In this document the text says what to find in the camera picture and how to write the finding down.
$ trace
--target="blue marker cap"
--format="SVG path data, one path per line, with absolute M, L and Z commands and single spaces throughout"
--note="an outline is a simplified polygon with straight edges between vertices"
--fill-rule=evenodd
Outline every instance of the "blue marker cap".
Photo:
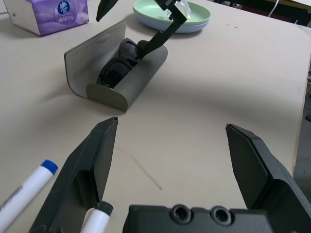
M 56 171 L 58 170 L 58 166 L 53 163 L 50 160 L 46 160 L 44 161 L 41 166 L 45 167 L 46 169 L 48 169 L 53 175 L 56 173 Z

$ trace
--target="marker cap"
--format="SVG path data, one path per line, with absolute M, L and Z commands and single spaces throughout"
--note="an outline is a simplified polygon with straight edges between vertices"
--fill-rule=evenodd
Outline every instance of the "marker cap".
M 53 163 L 50 160 L 45 160 L 41 166 L 45 167 L 46 169 L 48 169 L 53 175 L 56 173 L 56 171 L 58 170 L 58 166 Z
M 96 209 L 101 210 L 104 213 L 106 213 L 108 216 L 110 216 L 111 212 L 113 210 L 113 206 L 111 204 L 109 204 L 108 202 L 101 201 L 101 203 L 99 203 L 99 205 Z

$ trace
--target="stacked plates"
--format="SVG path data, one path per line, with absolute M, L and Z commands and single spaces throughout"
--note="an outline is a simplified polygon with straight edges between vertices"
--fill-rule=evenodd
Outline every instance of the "stacked plates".
M 188 19 L 176 33 L 193 33 L 203 29 L 209 22 L 210 12 L 198 4 L 188 2 L 191 9 Z M 134 14 L 140 22 L 158 31 L 164 31 L 172 23 L 167 13 L 154 0 L 138 0 L 134 3 Z

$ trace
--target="screw hole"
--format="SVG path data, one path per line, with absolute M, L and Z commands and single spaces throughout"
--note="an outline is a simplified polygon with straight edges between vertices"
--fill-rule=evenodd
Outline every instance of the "screw hole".
M 184 225 L 191 222 L 191 211 L 185 205 L 176 205 L 170 211 L 171 218 L 178 224 Z
M 175 216 L 180 220 L 185 220 L 188 217 L 188 212 L 183 207 L 179 207 L 175 210 Z
M 217 210 L 215 216 L 221 222 L 227 222 L 229 219 L 228 214 L 224 210 Z

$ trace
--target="whiteboard marker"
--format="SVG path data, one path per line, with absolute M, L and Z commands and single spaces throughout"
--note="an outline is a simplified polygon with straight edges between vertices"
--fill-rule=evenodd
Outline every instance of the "whiteboard marker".
M 112 205 L 108 202 L 101 201 L 98 207 L 91 212 L 81 233 L 104 233 L 112 210 Z
M 7 230 L 11 223 L 52 178 L 57 169 L 58 167 L 55 163 L 50 160 L 44 161 L 20 187 L 0 205 L 0 233 Z

